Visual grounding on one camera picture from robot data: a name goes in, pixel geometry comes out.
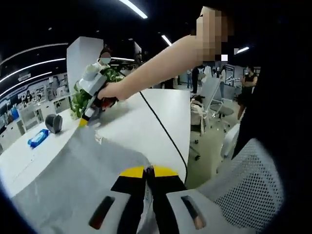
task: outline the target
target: white desk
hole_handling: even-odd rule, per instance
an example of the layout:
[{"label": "white desk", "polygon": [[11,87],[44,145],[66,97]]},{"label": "white desk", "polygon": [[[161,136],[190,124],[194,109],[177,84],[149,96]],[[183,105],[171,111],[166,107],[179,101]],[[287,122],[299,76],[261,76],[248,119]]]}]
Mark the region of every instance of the white desk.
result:
[{"label": "white desk", "polygon": [[[143,91],[149,104],[188,162],[190,142],[190,94],[181,90],[147,89]],[[27,140],[44,123],[25,133],[0,156],[0,175],[10,197],[25,188],[60,152],[78,126],[69,110],[61,113],[63,133],[50,136],[37,148],[30,149]],[[152,164],[167,166],[185,179],[185,167],[175,147],[140,94],[135,94],[107,110],[97,133],[117,144],[143,153]]]}]

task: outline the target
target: white wall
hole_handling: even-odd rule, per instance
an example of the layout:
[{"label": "white wall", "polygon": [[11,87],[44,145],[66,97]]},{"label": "white wall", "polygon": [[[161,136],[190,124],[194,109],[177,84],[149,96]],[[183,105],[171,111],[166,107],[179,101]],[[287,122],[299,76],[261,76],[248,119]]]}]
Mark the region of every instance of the white wall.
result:
[{"label": "white wall", "polygon": [[75,92],[74,85],[81,79],[85,67],[97,61],[102,49],[102,39],[87,37],[77,38],[67,48],[66,63],[70,93]]}]

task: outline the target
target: blue package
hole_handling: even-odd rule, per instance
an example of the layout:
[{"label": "blue package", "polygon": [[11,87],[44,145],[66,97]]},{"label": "blue package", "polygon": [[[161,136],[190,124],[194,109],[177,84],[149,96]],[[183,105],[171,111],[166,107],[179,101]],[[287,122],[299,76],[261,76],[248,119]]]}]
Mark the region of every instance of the blue package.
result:
[{"label": "blue package", "polygon": [[49,136],[49,130],[42,129],[40,132],[38,132],[33,138],[28,140],[28,144],[32,149],[39,146],[47,137]]}]

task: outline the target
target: black cable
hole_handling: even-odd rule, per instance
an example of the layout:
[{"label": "black cable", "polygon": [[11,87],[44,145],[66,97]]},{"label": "black cable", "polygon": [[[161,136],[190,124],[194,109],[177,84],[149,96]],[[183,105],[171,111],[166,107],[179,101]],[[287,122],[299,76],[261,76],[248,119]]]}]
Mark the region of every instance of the black cable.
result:
[{"label": "black cable", "polygon": [[180,150],[179,150],[178,147],[176,146],[174,140],[171,138],[171,136],[170,136],[170,134],[168,133],[167,129],[165,128],[165,126],[164,126],[164,125],[162,124],[162,122],[160,121],[158,115],[157,115],[157,114],[155,113],[155,111],[152,109],[152,107],[150,106],[150,104],[149,104],[148,101],[146,100],[146,98],[145,98],[145,96],[143,95],[143,93],[140,92],[140,94],[141,94],[143,100],[145,101],[145,103],[146,103],[146,104],[148,105],[148,107],[150,108],[150,110],[153,112],[154,116],[156,117],[156,119],[158,120],[158,122],[160,123],[160,125],[162,126],[162,128],[163,128],[163,130],[165,131],[165,133],[167,134],[167,136],[169,137],[169,139],[170,139],[170,141],[172,142],[172,144],[174,145],[176,151],[179,153],[179,155],[180,155],[180,157],[181,157],[181,159],[182,159],[182,161],[183,161],[183,163],[184,163],[184,166],[185,166],[185,180],[184,180],[184,184],[185,184],[186,179],[187,179],[187,174],[188,174],[188,173],[187,173],[187,165],[186,165],[186,162],[185,162],[185,160],[184,160],[184,158],[183,158],[183,156],[182,156]]}]

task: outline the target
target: woman in black dress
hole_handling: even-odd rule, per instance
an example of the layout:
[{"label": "woman in black dress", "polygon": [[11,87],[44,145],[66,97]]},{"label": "woman in black dress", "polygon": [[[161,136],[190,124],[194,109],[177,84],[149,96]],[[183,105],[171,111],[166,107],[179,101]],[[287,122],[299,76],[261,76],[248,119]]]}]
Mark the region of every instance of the woman in black dress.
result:
[{"label": "woman in black dress", "polygon": [[248,73],[244,75],[244,78],[242,79],[242,93],[238,96],[238,104],[240,106],[237,116],[238,120],[240,120],[245,108],[251,101],[253,88],[257,84],[258,80],[257,74],[254,73],[254,67],[247,67],[247,72]]}]

